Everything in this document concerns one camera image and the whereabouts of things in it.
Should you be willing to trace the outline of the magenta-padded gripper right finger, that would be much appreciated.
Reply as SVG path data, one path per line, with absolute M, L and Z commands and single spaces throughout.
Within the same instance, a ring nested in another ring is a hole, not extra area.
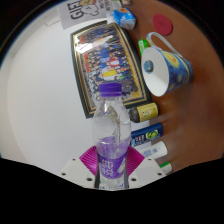
M 166 176 L 153 158 L 145 158 L 129 146 L 126 161 L 128 188 L 140 188 Z

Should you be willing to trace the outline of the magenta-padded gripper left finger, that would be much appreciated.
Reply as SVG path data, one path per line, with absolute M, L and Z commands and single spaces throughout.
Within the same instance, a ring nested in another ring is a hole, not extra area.
M 96 148 L 92 146 L 78 158 L 71 158 L 61 170 L 65 180 L 84 188 L 98 187 L 99 176 Z

